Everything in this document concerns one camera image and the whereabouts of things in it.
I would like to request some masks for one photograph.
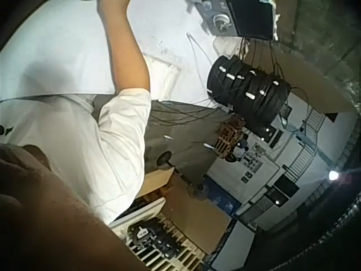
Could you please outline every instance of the floor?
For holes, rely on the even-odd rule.
[[[95,118],[110,99],[109,95],[95,98]],[[173,156],[170,162],[190,181],[201,181],[217,157],[204,143],[216,143],[219,124],[228,118],[222,110],[153,101],[145,135],[146,173],[157,169],[156,160],[163,152],[171,151]]]

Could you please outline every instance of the wooden crate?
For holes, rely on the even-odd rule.
[[[215,144],[215,152],[220,158],[225,158],[241,139],[244,125],[245,122],[237,117],[233,117],[221,124],[218,131],[218,140]]]

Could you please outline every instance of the fan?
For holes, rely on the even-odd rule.
[[[209,189],[207,185],[197,185],[193,183],[188,185],[187,191],[189,196],[194,199],[206,200],[208,198]]]

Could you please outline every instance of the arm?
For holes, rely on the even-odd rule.
[[[100,0],[118,90],[150,89],[149,71],[127,19],[129,0]]]

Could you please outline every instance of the black screen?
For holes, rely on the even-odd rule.
[[[289,197],[292,197],[298,191],[298,189],[300,189],[295,183],[293,183],[285,175],[282,175],[275,182],[275,186]]]

